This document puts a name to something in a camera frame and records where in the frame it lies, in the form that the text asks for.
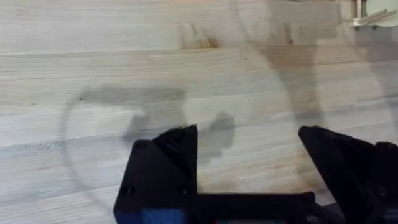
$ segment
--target wooden surface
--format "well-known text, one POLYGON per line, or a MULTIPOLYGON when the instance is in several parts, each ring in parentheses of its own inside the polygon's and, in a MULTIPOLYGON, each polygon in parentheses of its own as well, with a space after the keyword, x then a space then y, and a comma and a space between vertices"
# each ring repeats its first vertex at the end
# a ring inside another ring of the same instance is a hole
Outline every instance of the wooden surface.
POLYGON ((114 223, 129 150, 200 130, 202 192, 333 201, 301 145, 317 124, 396 141, 397 29, 351 1, 0 1, 0 223, 114 223))

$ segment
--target black plastic part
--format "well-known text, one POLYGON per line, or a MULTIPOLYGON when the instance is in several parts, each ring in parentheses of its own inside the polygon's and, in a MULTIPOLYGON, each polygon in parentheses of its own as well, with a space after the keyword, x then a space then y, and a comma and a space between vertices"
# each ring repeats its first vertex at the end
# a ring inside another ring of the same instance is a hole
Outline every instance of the black plastic part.
POLYGON ((298 135, 346 220, 384 223, 384 207, 367 184, 376 147, 316 126, 301 127, 298 135))
POLYGON ((315 194, 198 194, 197 128, 171 129, 135 142, 114 206, 116 217, 142 209, 182 209, 187 223, 219 219, 310 223, 315 194))
POLYGON ((135 213, 142 209, 176 208, 184 211, 186 223, 219 219, 281 219, 289 224, 396 222, 398 180, 391 169, 398 170, 397 146, 387 142, 375 146, 319 127, 304 126, 299 136, 337 201, 330 211, 315 203, 313 192, 198 194, 198 131, 189 126, 134 143, 114 206, 116 221, 119 217, 134 222, 135 213))

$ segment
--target screw hole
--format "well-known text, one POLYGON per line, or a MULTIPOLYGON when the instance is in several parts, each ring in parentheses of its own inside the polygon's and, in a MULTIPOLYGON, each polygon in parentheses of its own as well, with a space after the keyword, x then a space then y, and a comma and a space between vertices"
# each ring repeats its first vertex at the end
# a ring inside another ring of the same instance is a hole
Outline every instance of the screw hole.
POLYGON ((136 191, 136 188, 133 186, 123 186, 120 190, 120 192, 123 196, 132 195, 132 194, 134 194, 135 191, 136 191))
POLYGON ((186 185, 181 185, 178 187, 177 189, 178 193, 180 194, 189 194, 190 193, 190 189, 188 186, 186 185))
POLYGON ((146 143, 142 142, 142 141, 137 141, 136 143, 134 143, 133 148, 134 149, 145 149, 146 147, 146 143))

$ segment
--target blue component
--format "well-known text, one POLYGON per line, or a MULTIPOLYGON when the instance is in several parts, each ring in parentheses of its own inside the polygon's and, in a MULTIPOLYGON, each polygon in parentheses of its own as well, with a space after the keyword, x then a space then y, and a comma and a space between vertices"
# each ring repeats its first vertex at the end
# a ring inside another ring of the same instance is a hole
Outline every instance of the blue component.
POLYGON ((115 213, 118 224, 185 224, 181 209, 143 209, 137 213, 115 213))

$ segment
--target wood grain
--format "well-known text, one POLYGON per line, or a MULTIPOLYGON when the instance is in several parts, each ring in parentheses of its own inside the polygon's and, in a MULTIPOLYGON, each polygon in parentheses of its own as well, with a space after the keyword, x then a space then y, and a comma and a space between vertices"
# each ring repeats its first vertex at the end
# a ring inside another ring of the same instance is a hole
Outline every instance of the wood grain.
POLYGON ((136 139, 197 124, 201 192, 332 202, 301 125, 397 142, 395 28, 349 1, 0 2, 0 223, 114 223, 136 139))

